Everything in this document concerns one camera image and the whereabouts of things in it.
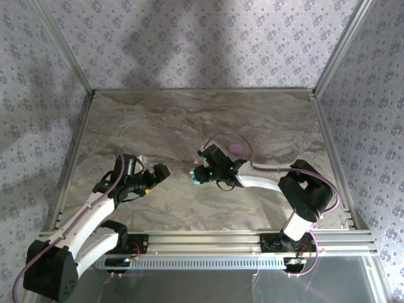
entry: patterned wall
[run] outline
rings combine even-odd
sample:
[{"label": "patterned wall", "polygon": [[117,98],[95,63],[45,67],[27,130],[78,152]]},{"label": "patterned wall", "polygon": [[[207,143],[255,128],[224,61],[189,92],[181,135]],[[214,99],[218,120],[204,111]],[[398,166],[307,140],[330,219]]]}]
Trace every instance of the patterned wall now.
[{"label": "patterned wall", "polygon": [[94,88],[313,87],[357,0],[49,0]]},{"label": "patterned wall", "polygon": [[0,1],[0,302],[56,197],[84,93],[29,1]]},{"label": "patterned wall", "polygon": [[404,2],[375,0],[321,101],[359,214],[404,302]]}]

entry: gray marble tabletop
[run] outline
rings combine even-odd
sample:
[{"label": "gray marble tabletop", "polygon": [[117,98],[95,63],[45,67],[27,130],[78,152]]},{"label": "gray marble tabletop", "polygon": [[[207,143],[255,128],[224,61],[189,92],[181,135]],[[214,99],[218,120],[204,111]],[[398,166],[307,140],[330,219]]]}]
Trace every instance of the gray marble tabletop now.
[{"label": "gray marble tabletop", "polygon": [[[280,193],[256,187],[224,192],[214,183],[195,186],[190,181],[189,170],[201,163],[197,151],[210,136],[228,129],[251,142],[257,163],[288,165],[301,158],[334,181],[308,93],[96,93],[62,223],[113,169],[114,152],[122,151],[146,156],[147,167],[163,163],[172,172],[150,194],[111,214],[109,219],[125,223],[130,231],[281,229],[292,209]],[[242,157],[250,156],[235,135],[213,142],[224,151],[231,143],[243,144]],[[345,221],[340,206],[316,227],[340,229]]]}]

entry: floral wallpaper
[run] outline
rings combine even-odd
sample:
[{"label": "floral wallpaper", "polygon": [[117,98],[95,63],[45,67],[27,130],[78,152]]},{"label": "floral wallpaper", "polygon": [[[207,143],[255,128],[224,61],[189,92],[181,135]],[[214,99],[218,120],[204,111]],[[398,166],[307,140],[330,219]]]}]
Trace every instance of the floral wallpaper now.
[{"label": "floral wallpaper", "polygon": [[57,198],[84,93],[29,1],[0,1],[0,302]]},{"label": "floral wallpaper", "polygon": [[357,0],[48,0],[94,88],[313,87]]},{"label": "floral wallpaper", "polygon": [[321,96],[359,215],[404,302],[404,2],[375,0]]}]

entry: pink object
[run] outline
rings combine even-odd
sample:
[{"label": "pink object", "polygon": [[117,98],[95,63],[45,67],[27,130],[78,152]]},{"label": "pink object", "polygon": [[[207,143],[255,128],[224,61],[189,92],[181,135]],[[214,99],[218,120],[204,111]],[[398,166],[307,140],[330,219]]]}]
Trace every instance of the pink object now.
[{"label": "pink object", "polygon": [[241,144],[233,143],[233,144],[230,144],[230,146],[229,146],[229,151],[233,155],[241,155],[242,150],[243,150],[243,148],[242,148]]}]

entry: marble surface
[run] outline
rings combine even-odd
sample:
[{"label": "marble surface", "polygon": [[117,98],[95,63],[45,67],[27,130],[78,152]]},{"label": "marble surface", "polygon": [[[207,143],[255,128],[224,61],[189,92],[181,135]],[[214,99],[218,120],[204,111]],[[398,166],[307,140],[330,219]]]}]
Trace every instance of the marble surface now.
[{"label": "marble surface", "polygon": [[[191,183],[189,170],[196,161],[201,163],[197,151],[210,136],[227,129],[252,143],[257,163],[287,165],[302,158],[334,180],[308,93],[96,93],[62,223],[113,168],[114,151],[119,150],[145,155],[147,167],[164,163],[172,172],[150,194],[119,205],[111,214],[110,219],[125,223],[129,230],[279,230],[292,211],[280,193],[260,188],[224,192],[214,183]],[[225,134],[214,142],[222,150],[242,143],[243,157],[249,156],[237,136]],[[340,206],[317,228],[342,225],[346,226]]]}]

